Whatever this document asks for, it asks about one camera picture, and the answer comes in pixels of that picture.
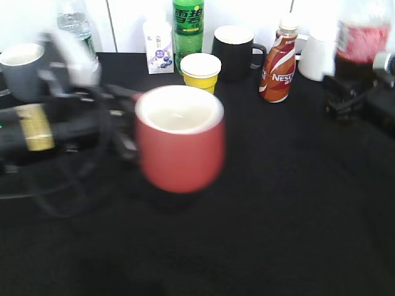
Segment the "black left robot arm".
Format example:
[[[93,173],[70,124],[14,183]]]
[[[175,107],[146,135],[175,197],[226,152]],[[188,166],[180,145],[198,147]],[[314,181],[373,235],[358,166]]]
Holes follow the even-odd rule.
[[[75,173],[85,177],[108,149],[134,162],[135,103],[142,93],[107,84],[43,96],[41,102],[1,110],[1,173],[71,152],[93,149]]]

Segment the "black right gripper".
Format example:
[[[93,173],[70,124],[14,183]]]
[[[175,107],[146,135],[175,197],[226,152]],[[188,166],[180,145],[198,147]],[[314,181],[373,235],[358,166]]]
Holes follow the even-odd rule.
[[[325,112],[335,120],[360,120],[394,135],[394,53],[379,52],[370,67],[373,80],[326,75]]]

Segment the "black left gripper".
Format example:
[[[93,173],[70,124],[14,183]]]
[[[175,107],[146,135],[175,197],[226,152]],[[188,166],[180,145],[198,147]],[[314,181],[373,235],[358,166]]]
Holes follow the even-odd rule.
[[[46,94],[46,113],[56,149],[77,152],[94,147],[93,162],[111,150],[121,161],[135,163],[135,103],[139,92],[114,84],[76,88],[65,97]]]

